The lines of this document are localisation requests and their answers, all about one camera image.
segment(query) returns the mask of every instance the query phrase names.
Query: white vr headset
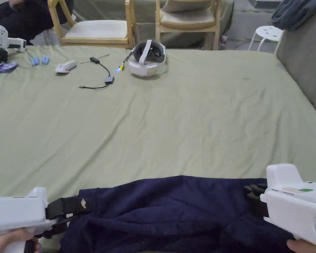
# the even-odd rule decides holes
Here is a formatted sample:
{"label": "white vr headset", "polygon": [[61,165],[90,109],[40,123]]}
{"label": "white vr headset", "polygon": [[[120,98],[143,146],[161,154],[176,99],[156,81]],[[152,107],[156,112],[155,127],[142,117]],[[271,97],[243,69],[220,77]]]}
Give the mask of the white vr headset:
{"label": "white vr headset", "polygon": [[128,55],[129,70],[140,76],[161,73],[166,62],[166,48],[159,42],[148,40],[136,45]]}

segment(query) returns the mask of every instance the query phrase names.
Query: green sticker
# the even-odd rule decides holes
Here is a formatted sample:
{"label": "green sticker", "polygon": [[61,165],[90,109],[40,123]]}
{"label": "green sticker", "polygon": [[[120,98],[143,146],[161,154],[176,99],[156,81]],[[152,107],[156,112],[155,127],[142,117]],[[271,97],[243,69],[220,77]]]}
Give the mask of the green sticker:
{"label": "green sticker", "polygon": [[313,189],[299,189],[300,192],[312,192]]}

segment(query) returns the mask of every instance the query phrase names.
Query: hand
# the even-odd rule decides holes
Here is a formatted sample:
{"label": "hand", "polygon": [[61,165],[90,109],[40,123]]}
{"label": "hand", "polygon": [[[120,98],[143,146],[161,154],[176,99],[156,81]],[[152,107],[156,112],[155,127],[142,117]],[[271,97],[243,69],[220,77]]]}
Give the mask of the hand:
{"label": "hand", "polygon": [[34,235],[31,233],[26,232],[24,229],[18,229],[0,236],[0,253],[3,253],[6,247],[16,241],[28,241],[28,240],[35,240],[35,252],[40,253],[41,251],[41,244],[38,243],[37,239],[34,238]]}
{"label": "hand", "polygon": [[16,5],[21,5],[24,0],[8,0],[9,6],[14,9]]}
{"label": "hand", "polygon": [[316,245],[305,240],[288,240],[288,248],[296,253],[316,253]]}

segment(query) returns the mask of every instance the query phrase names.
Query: white cushion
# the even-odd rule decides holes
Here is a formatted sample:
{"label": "white cushion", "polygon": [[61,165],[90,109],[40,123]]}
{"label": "white cushion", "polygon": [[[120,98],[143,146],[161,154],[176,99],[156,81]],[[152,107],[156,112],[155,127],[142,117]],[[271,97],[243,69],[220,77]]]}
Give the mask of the white cushion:
{"label": "white cushion", "polygon": [[210,9],[180,13],[160,11],[160,21],[175,24],[201,24],[214,22],[214,16]]}
{"label": "white cushion", "polygon": [[164,12],[185,12],[185,11],[197,11],[204,10],[211,7],[211,1],[204,2],[182,2],[168,0],[163,6],[162,11]]}
{"label": "white cushion", "polygon": [[126,21],[91,20],[75,24],[65,38],[125,39],[127,36]]}

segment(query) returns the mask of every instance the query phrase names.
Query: white mouse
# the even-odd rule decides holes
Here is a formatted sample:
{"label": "white mouse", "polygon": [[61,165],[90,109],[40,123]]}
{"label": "white mouse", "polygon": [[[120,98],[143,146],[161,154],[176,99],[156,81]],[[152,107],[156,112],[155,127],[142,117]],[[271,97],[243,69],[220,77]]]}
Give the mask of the white mouse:
{"label": "white mouse", "polygon": [[77,66],[76,61],[68,61],[68,62],[65,62],[64,64],[59,64],[56,67],[55,71],[57,73],[67,74],[67,73],[69,73],[69,71],[71,71],[76,66]]}

